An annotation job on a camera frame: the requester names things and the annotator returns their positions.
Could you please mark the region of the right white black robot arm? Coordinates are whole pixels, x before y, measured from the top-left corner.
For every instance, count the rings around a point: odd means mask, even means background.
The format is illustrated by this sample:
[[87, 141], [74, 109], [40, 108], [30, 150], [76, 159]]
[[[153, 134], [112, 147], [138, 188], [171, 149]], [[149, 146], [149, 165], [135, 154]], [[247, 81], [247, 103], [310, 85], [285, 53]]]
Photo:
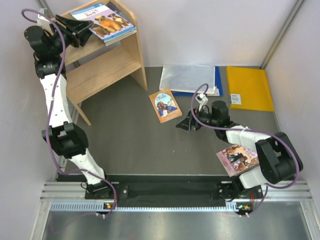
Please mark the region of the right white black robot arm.
[[276, 189], [278, 183], [292, 180], [290, 187], [298, 181], [303, 170], [303, 163], [285, 133], [257, 132], [235, 123], [230, 119], [224, 101], [214, 101], [209, 112], [201, 107], [191, 109], [176, 127], [188, 132], [207, 127], [215, 131], [218, 139], [257, 153], [259, 165], [240, 174], [239, 182], [233, 185], [233, 192], [239, 198], [245, 198], [259, 185]]

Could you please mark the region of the clear plastic file folder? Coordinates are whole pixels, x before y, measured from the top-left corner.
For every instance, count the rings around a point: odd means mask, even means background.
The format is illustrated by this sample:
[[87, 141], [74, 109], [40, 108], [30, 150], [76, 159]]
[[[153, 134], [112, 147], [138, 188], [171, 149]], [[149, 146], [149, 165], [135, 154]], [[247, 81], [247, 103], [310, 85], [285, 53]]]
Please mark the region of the clear plastic file folder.
[[218, 96], [220, 71], [213, 65], [178, 65], [165, 64], [159, 83], [159, 89], [170, 89], [172, 92], [191, 93], [202, 84], [207, 83], [206, 94]]

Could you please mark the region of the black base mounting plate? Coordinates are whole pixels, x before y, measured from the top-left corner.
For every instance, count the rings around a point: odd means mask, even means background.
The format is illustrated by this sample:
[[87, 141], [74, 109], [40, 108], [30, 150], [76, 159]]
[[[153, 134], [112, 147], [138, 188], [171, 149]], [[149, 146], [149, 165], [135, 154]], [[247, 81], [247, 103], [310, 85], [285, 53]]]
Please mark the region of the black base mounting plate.
[[226, 175], [108, 175], [107, 180], [113, 187], [82, 182], [85, 198], [116, 198], [118, 207], [127, 208], [221, 207], [234, 199], [255, 198]]

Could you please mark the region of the orange Othello book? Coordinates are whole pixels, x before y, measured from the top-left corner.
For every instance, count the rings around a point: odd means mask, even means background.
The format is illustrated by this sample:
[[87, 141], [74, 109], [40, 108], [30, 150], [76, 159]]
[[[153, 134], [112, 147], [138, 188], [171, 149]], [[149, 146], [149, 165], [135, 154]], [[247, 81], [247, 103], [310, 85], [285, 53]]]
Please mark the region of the orange Othello book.
[[149, 99], [161, 124], [183, 115], [169, 88], [149, 95]]

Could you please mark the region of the aluminium rail frame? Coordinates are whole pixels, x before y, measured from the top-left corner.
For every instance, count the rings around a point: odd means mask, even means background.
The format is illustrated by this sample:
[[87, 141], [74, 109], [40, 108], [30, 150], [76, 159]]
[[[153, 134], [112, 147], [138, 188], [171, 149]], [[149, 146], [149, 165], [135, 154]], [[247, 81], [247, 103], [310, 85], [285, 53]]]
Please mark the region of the aluminium rail frame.
[[306, 181], [262, 185], [254, 199], [223, 206], [118, 207], [114, 199], [86, 199], [78, 181], [46, 182], [31, 233], [49, 239], [317, 240], [320, 215]]

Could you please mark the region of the wooden two-tier shelf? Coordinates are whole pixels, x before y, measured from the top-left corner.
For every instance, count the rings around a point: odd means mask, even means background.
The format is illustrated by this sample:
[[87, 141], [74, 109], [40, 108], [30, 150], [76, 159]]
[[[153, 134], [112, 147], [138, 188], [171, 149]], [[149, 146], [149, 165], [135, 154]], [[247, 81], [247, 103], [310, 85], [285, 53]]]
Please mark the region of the wooden two-tier shelf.
[[[115, 4], [137, 27], [134, 13], [117, 0], [94, 0], [61, 16], [76, 20], [70, 12], [97, 3], [107, 5], [109, 2]], [[148, 87], [137, 31], [108, 46], [92, 33], [84, 46], [66, 48], [65, 70], [67, 101], [74, 107], [78, 107], [79, 103], [128, 75], [131, 75], [143, 89]]]

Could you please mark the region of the pink Taming of Shrew book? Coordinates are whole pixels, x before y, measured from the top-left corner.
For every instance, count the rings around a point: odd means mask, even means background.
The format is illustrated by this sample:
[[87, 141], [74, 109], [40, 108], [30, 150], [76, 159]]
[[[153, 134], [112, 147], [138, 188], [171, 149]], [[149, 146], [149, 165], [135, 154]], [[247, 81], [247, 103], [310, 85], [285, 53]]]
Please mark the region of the pink Taming of Shrew book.
[[238, 144], [216, 153], [229, 177], [238, 176], [259, 165], [258, 154]]

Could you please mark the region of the yellow file folder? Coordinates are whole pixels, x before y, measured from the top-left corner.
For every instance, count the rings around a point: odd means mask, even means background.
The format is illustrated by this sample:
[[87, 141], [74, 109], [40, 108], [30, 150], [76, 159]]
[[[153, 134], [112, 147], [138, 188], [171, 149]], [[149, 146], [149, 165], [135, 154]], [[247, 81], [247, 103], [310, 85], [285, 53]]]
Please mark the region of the yellow file folder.
[[226, 73], [230, 109], [274, 111], [265, 70], [227, 66]]

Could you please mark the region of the Why Do Dogs Bark book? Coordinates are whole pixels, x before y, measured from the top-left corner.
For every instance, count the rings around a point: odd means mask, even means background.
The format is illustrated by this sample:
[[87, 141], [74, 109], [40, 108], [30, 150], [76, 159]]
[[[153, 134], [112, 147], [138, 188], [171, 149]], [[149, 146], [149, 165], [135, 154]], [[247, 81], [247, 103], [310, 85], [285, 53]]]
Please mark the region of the Why Do Dogs Bark book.
[[108, 15], [113, 11], [106, 4], [96, 3], [83, 9], [71, 11], [69, 14], [79, 21], [93, 21], [90, 31], [102, 41], [106, 41], [115, 33], [122, 30], [122, 27]]

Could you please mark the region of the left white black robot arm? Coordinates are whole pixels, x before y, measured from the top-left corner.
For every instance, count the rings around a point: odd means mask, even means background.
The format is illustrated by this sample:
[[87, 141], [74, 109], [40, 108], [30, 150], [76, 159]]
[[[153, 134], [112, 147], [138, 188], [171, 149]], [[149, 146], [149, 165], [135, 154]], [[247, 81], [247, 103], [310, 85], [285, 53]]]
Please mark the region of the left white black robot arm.
[[42, 138], [53, 158], [63, 156], [78, 167], [86, 178], [87, 192], [109, 198], [114, 187], [90, 154], [87, 135], [73, 122], [67, 100], [66, 49], [83, 47], [92, 35], [93, 22], [59, 15], [52, 20], [39, 13], [35, 23], [24, 37], [33, 49], [35, 72], [45, 94], [47, 121]]

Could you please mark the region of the blue Nineteen Eighty-Four book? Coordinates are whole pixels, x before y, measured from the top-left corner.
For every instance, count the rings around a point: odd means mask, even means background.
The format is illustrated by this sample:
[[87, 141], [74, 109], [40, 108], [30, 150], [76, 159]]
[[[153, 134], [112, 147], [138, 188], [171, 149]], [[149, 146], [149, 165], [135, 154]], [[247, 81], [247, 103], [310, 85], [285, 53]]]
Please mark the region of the blue Nineteen Eighty-Four book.
[[122, 27], [120, 31], [104, 41], [106, 46], [137, 32], [137, 28], [133, 24], [133, 21], [130, 20], [118, 7], [116, 7], [114, 3], [109, 2], [106, 6], [113, 11], [113, 13], [109, 14], [107, 17], [117, 22]]

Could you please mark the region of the blue file folder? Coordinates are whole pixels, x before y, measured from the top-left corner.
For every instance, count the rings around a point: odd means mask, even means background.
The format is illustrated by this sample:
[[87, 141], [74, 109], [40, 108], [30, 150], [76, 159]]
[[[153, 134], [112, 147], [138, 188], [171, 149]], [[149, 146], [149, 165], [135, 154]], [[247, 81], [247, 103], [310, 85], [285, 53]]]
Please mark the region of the blue file folder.
[[[193, 95], [192, 92], [180, 92], [180, 91], [173, 91], [172, 94], [175, 97], [191, 97]], [[222, 97], [224, 95], [220, 68], [218, 66], [215, 66], [215, 91], [214, 93], [207, 92], [206, 94], [211, 97], [214, 97], [214, 96]]]

